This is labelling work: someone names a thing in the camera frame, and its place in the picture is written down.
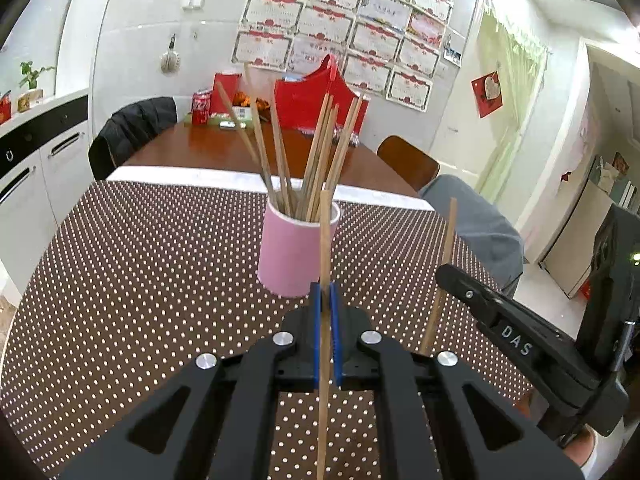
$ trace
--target brown chair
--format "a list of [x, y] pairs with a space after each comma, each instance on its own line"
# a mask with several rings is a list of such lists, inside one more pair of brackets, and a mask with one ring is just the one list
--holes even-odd
[[378, 156], [416, 191], [430, 183], [440, 171], [436, 160], [395, 135], [382, 141]]

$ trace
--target cabinet handle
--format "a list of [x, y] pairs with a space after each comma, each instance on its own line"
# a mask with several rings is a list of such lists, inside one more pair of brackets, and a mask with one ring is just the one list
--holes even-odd
[[76, 140], [78, 140], [81, 136], [84, 136], [84, 132], [82, 132], [81, 134], [73, 134], [71, 137], [69, 137], [68, 139], [63, 140], [62, 142], [60, 142], [60, 144], [55, 145], [52, 150], [51, 153], [49, 153], [49, 155], [47, 155], [47, 158], [51, 158], [52, 156], [56, 156], [58, 153], [60, 153], [62, 150], [64, 150], [65, 148], [68, 148], [69, 146], [71, 146], [74, 142], [76, 142]]
[[0, 191], [0, 205], [2, 205], [2, 203], [7, 198], [9, 198], [9, 195], [11, 195], [11, 193], [13, 193], [16, 189], [18, 189], [18, 186], [20, 186], [20, 184], [22, 184], [35, 172], [36, 172], [35, 166], [31, 169], [24, 168], [24, 170], [22, 170], [17, 177], [15, 177], [11, 182], [9, 182], [9, 184], [7, 184], [7, 186], [2, 191]]

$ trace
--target floor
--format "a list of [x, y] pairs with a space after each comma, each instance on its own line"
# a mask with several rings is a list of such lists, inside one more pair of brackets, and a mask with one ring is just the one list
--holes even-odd
[[581, 294], [570, 300], [539, 266], [525, 264], [514, 299], [575, 338], [587, 300]]

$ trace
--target polka dot tablecloth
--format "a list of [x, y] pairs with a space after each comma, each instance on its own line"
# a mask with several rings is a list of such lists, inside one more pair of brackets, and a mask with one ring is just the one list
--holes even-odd
[[[256, 277], [266, 196], [97, 182], [60, 226], [28, 285], [2, 370], [0, 406], [49, 476], [201, 352], [229, 356], [277, 332], [304, 298]], [[341, 203], [332, 278], [377, 330], [417, 351], [446, 222], [435, 212]], [[488, 285], [459, 239], [455, 263]], [[526, 379], [449, 298], [436, 346], [517, 399]], [[318, 398], [282, 394], [271, 479], [315, 474]], [[377, 478], [370, 392], [332, 391], [327, 478]]]

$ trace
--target dining table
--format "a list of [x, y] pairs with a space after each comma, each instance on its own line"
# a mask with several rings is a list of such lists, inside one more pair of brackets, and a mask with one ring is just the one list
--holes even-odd
[[[276, 183], [268, 124], [263, 132]], [[296, 186], [311, 138], [285, 130], [283, 140]], [[257, 278], [267, 201], [257, 171], [235, 131], [176, 124], [93, 183], [62, 222], [22, 298], [0, 377], [0, 408], [48, 476], [198, 355], [238, 355], [308, 300]], [[334, 199], [332, 280], [343, 301], [417, 351], [446, 220], [362, 143], [349, 148]], [[452, 262], [497, 288], [459, 237]], [[451, 296], [441, 350], [512, 402], [530, 389]], [[379, 478], [372, 392], [332, 385], [328, 417], [325, 478]], [[316, 394], [280, 394], [269, 479], [315, 475], [317, 420]]]

